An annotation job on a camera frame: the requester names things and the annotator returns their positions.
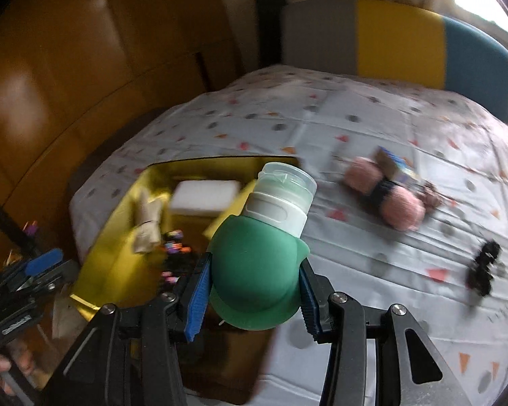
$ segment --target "small box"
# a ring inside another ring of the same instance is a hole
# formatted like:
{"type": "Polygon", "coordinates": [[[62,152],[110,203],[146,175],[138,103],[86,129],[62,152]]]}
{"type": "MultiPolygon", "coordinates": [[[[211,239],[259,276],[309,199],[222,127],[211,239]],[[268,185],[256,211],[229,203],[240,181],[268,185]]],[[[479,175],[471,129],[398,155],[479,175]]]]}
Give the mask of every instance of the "small box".
{"type": "Polygon", "coordinates": [[[374,161],[388,180],[404,187],[418,182],[417,174],[406,164],[403,158],[396,156],[382,146],[374,154],[374,161]]]}

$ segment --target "bedsheet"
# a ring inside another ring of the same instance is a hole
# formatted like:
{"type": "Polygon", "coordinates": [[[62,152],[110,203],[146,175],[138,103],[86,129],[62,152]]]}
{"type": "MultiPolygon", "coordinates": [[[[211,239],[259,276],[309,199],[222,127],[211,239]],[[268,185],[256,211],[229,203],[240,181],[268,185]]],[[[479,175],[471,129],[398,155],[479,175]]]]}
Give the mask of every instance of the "bedsheet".
{"type": "MultiPolygon", "coordinates": [[[[237,154],[296,155],[318,184],[302,235],[315,272],[363,305],[406,305],[472,404],[496,399],[508,382],[508,126],[456,93],[282,65],[258,70],[163,113],[93,173],[70,204],[80,257],[148,164],[237,154]],[[339,183],[353,157],[378,145],[448,197],[417,231],[389,228],[339,183]],[[480,299],[465,276],[487,239],[502,253],[492,294],[480,299]]],[[[318,404],[328,356],[296,314],[277,328],[250,404],[318,404]]],[[[373,404],[370,345],[368,359],[373,404]]]]}

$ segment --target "green silicone bottle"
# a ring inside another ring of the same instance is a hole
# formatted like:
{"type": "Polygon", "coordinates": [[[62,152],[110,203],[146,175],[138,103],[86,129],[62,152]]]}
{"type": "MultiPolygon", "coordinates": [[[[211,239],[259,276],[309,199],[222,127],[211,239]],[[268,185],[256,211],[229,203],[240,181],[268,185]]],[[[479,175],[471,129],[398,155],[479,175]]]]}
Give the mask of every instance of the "green silicone bottle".
{"type": "Polygon", "coordinates": [[[309,254],[299,237],[315,191],[301,169],[267,163],[241,214],[214,233],[210,301],[229,324],[266,330],[299,308],[299,266],[309,254]]]}

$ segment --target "headboard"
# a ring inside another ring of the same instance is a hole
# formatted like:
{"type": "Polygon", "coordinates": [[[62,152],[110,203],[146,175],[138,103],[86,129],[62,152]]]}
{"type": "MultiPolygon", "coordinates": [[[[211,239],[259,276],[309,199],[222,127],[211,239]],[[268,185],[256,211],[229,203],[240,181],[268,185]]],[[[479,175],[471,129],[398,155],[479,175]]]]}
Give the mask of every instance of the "headboard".
{"type": "Polygon", "coordinates": [[[508,121],[508,50],[468,24],[378,0],[285,6],[282,63],[460,93],[508,121]]]}

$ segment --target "human hand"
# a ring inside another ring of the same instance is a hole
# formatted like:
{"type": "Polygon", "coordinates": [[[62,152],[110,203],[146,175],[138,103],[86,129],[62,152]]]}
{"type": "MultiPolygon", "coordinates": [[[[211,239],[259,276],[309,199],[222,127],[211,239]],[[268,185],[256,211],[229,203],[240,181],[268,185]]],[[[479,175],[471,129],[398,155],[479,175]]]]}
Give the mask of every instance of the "human hand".
{"type": "MultiPolygon", "coordinates": [[[[28,377],[32,374],[34,370],[34,358],[32,352],[27,348],[27,346],[20,342],[17,343],[17,346],[14,349],[11,349],[14,360],[25,375],[28,377]]],[[[0,373],[9,371],[11,369],[11,362],[4,356],[0,354],[0,373]]],[[[4,389],[4,392],[10,396],[15,395],[13,390],[2,380],[0,377],[0,386],[4,389]]]]}

